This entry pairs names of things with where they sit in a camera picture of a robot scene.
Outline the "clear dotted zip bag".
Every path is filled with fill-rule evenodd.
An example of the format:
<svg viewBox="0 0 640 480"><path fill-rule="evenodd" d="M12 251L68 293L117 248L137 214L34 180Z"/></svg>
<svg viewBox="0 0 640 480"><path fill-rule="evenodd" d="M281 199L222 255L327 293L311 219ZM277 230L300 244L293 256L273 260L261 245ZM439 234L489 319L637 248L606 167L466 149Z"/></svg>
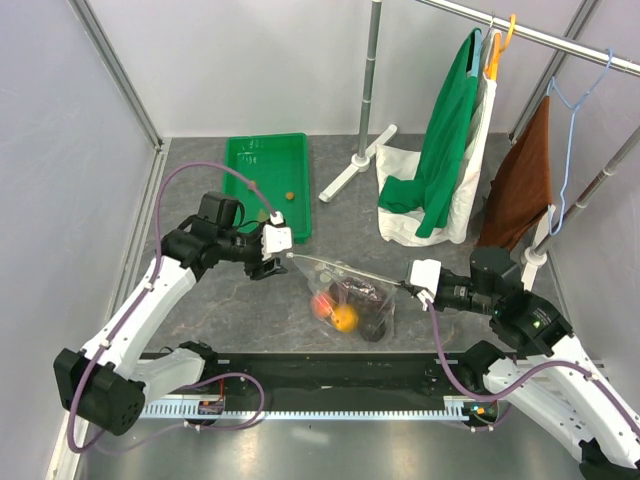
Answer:
<svg viewBox="0 0 640 480"><path fill-rule="evenodd" d="M342 261L292 252L287 257L307 279L316 319L371 344L394 336L398 282Z"/></svg>

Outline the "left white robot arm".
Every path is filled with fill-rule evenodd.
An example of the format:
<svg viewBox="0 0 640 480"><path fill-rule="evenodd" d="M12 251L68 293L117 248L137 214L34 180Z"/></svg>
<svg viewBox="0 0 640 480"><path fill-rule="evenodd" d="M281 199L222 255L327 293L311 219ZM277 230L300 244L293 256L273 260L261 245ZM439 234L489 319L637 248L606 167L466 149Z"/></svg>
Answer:
<svg viewBox="0 0 640 480"><path fill-rule="evenodd" d="M58 392L71 416L120 436L149 403L187 385L198 393L216 388L220 371L208 362L214 353L206 345L186 342L147 364L138 360L171 310L219 263L242 264L252 280L284 272L279 256L291 249L293 234L283 214L245 232L235 223L243 209L234 197L206 193L197 213L161 239L159 256L102 330L56 356Z"/></svg>

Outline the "dark red grape bunch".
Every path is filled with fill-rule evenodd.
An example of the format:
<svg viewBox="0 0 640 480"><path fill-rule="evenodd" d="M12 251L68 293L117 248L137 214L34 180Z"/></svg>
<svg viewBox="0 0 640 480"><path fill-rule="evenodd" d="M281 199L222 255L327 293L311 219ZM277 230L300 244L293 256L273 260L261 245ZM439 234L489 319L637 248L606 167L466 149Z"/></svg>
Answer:
<svg viewBox="0 0 640 480"><path fill-rule="evenodd" d="M350 304L356 309L381 308L388 296L375 283L354 277L336 280L329 286L329 295L337 304Z"/></svg>

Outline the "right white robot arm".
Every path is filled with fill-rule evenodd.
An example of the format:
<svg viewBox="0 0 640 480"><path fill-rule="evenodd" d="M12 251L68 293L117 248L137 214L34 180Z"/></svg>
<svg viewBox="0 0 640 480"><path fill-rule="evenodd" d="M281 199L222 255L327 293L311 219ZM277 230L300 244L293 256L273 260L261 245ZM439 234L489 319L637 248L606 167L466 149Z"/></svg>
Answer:
<svg viewBox="0 0 640 480"><path fill-rule="evenodd" d="M639 415L590 359L570 323L548 300L527 290L508 250L479 247L460 276L433 259L410 263L399 287L420 300L438 328L446 309L485 315L514 357L487 341L468 349L456 365L434 331L449 382L479 402L504 400L558 441L585 479L639 476Z"/></svg>

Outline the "orange yellow fruit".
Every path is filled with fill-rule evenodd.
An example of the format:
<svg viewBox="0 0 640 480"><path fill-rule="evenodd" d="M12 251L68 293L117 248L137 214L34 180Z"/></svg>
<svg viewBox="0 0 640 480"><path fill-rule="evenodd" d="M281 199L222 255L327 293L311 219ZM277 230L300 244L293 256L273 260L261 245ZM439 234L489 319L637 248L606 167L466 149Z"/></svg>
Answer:
<svg viewBox="0 0 640 480"><path fill-rule="evenodd" d="M331 314L331 322L336 330L350 333L357 328L359 317L353 306L341 304L334 308Z"/></svg>

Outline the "red peach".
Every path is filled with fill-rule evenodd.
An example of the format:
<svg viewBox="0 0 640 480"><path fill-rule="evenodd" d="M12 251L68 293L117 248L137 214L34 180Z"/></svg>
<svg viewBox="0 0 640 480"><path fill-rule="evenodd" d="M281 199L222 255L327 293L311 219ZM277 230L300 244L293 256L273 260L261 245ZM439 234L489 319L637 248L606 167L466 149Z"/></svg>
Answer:
<svg viewBox="0 0 640 480"><path fill-rule="evenodd" d="M319 319L330 318L334 313L335 302L326 292L316 293L310 302L313 314Z"/></svg>

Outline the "dark purple mangosteen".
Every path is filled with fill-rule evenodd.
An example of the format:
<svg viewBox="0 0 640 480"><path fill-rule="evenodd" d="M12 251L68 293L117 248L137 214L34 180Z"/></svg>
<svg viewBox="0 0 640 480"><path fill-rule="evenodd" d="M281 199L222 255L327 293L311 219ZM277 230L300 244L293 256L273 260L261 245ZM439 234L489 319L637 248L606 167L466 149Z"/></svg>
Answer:
<svg viewBox="0 0 640 480"><path fill-rule="evenodd" d="M358 326L358 332L361 337L370 343L377 343L387 335L387 322L382 321L378 324L363 322Z"/></svg>

